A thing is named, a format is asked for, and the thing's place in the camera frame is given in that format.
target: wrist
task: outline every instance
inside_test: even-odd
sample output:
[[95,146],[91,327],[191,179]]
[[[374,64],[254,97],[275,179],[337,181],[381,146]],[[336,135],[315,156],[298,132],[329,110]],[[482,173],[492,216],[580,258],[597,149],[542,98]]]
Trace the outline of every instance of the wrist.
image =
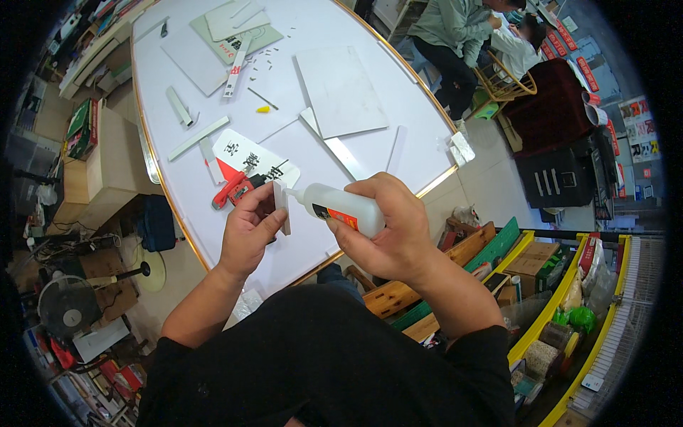
[[447,272],[452,267],[453,261],[450,260],[437,247],[431,246],[426,251],[426,256],[423,262],[420,263],[420,269],[417,274],[406,282],[412,289],[419,293],[420,289],[424,289],[438,280],[438,276]]
[[224,289],[228,288],[242,288],[249,275],[243,275],[230,271],[228,266],[223,263],[218,263],[209,271],[207,275],[210,283]]

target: black pipe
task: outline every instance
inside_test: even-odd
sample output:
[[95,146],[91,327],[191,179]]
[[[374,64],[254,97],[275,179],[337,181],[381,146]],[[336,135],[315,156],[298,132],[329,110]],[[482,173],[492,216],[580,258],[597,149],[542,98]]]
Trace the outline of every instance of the black pipe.
[[116,280],[119,281],[123,279],[128,279],[129,277],[138,275],[140,273],[142,273],[143,276],[149,276],[151,273],[150,265],[143,261],[140,263],[140,268],[136,268],[135,270],[131,271],[126,271],[125,273],[117,274]]

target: white shoe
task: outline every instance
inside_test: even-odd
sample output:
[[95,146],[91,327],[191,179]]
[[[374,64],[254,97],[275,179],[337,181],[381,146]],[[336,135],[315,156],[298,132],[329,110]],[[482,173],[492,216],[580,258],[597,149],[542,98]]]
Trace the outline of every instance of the white shoe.
[[462,136],[467,142],[469,142],[469,135],[467,134],[467,128],[465,128],[465,121],[463,119],[454,120],[453,124],[456,125],[458,132],[462,133]]

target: green stool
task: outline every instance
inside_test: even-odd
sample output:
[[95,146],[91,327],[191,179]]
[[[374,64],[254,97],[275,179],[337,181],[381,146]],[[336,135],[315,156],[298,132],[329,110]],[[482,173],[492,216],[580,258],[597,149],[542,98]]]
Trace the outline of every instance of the green stool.
[[[481,105],[486,103],[487,101],[489,101],[489,99],[488,94],[485,90],[480,89],[476,91],[474,93],[474,96],[472,97],[472,111],[478,110],[481,107]],[[493,115],[498,112],[498,108],[499,107],[497,102],[490,101],[488,105],[479,110],[474,115],[474,117],[491,120]]]

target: woman in white shirt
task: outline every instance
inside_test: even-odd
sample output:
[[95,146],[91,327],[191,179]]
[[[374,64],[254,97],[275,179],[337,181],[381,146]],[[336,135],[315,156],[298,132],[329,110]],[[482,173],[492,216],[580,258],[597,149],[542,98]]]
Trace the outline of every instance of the woman in white shirt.
[[[491,47],[497,51],[496,57],[507,68],[510,74],[518,80],[524,77],[531,67],[541,62],[541,43],[547,36],[548,27],[544,23],[539,23],[532,14],[526,14],[520,27],[511,24],[510,32],[496,29],[491,35]],[[477,64],[481,69],[491,64],[493,60],[486,52],[481,52]],[[512,83],[512,79],[500,72],[501,68],[497,65],[484,69],[484,74],[491,77],[498,73],[498,77]]]

